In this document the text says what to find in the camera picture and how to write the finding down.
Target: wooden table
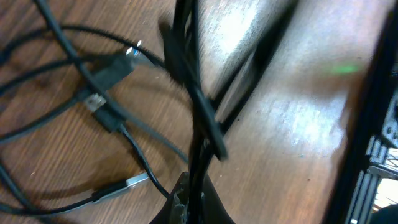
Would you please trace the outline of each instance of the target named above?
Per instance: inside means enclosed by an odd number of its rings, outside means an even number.
[[[201,1],[203,87],[214,95],[235,62],[283,11],[288,1]],[[347,131],[352,130],[362,79],[393,1],[301,1],[277,53],[226,136],[229,160],[216,160],[210,177],[236,223],[319,223],[330,199]],[[0,47],[42,26],[28,0],[2,0]],[[160,16],[175,1],[50,1],[64,23],[100,27],[162,55]],[[84,52],[114,52],[113,42],[69,33]],[[0,81],[64,55],[48,40],[16,52]],[[81,80],[73,67],[26,83],[1,98],[0,132],[26,124],[72,95]],[[165,72],[140,68],[111,90],[129,111],[187,152],[192,117],[187,94]],[[155,174],[171,190],[187,169],[178,157],[135,129]],[[128,143],[108,134],[83,105],[44,128],[0,146],[1,158],[36,203],[55,208],[90,189],[142,171]],[[0,200],[17,205],[5,189]],[[148,223],[165,199],[152,184],[62,216],[65,223]],[[0,214],[0,223],[35,223]]]

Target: wooden surface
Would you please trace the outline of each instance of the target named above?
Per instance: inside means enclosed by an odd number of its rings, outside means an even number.
[[[218,87],[288,1],[201,2],[203,87]],[[160,16],[171,18],[174,1],[50,1],[56,17],[142,40],[162,55]],[[211,179],[236,223],[319,223],[346,147],[361,81],[392,1],[301,1],[269,68],[226,136],[229,160],[214,160]],[[28,0],[0,2],[0,47],[44,23]],[[84,51],[121,46],[69,33]],[[0,69],[0,81],[62,58],[56,44],[39,40],[18,50]],[[337,74],[338,68],[354,67]],[[73,67],[41,76],[0,100],[0,133],[57,106],[81,80]],[[111,90],[129,111],[187,152],[192,136],[189,100],[164,72],[140,68]],[[155,174],[171,190],[187,167],[133,126]],[[44,128],[0,146],[1,158],[29,197],[45,208],[88,197],[90,189],[142,170],[128,143],[108,134],[78,105]],[[1,188],[0,200],[17,203]],[[148,223],[165,199],[152,184],[127,195],[63,215],[63,223]],[[0,223],[36,223],[0,214]]]

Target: brown tabletop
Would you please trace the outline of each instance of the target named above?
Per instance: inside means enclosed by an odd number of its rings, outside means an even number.
[[[201,75],[214,95],[288,1],[201,1]],[[346,148],[363,77],[393,1],[301,1],[251,99],[227,133],[229,159],[213,160],[210,177],[236,223],[319,223]],[[175,1],[50,1],[57,19],[99,27],[162,55],[160,16]],[[28,0],[3,0],[0,47],[42,26]],[[82,52],[114,52],[114,42],[68,32]],[[55,58],[55,42],[38,40],[0,69],[4,82]],[[0,100],[0,133],[28,123],[70,97],[81,78],[73,67],[42,75]],[[139,68],[110,93],[129,111],[187,152],[192,117],[186,93],[160,70]],[[187,170],[161,143],[131,126],[156,176],[171,190]],[[129,144],[108,134],[78,105],[34,133],[0,146],[1,158],[37,205],[55,208],[90,196],[90,189],[142,169]],[[17,205],[1,187],[0,200]],[[150,183],[62,216],[65,223],[148,223],[165,199]],[[0,223],[35,223],[0,214]]]

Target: wood grain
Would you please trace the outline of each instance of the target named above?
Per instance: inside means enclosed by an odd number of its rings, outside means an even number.
[[[109,30],[162,55],[157,28],[174,1],[49,1],[57,19]],[[236,223],[319,223],[330,198],[346,133],[380,28],[393,1],[301,1],[288,32],[254,94],[226,136],[229,160],[213,161],[211,179]],[[202,1],[203,87],[214,95],[248,49],[288,1]],[[3,0],[0,47],[42,26],[28,0]],[[112,52],[120,45],[69,32],[76,46]],[[18,50],[0,68],[0,82],[64,55],[47,40]],[[338,75],[335,68],[357,71]],[[1,98],[0,133],[54,108],[80,82],[73,67],[42,75]],[[192,138],[189,100],[166,73],[140,68],[111,94],[187,152]],[[186,166],[158,142],[131,126],[155,174],[171,190]],[[45,208],[67,205],[90,189],[141,172],[121,137],[108,134],[78,105],[44,128],[0,146],[1,158],[29,197]],[[17,203],[1,188],[0,200]],[[114,200],[63,215],[63,223],[148,223],[165,199],[147,184]],[[36,223],[0,214],[0,223]]]

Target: cable connector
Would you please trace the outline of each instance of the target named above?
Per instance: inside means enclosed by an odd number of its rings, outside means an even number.
[[[107,186],[104,189],[97,190],[92,194],[93,203],[101,203],[104,200],[112,199],[118,197],[122,194],[127,193],[130,189],[137,187],[148,180],[148,174],[145,172],[143,174],[131,177],[127,180],[121,180],[114,184]]]

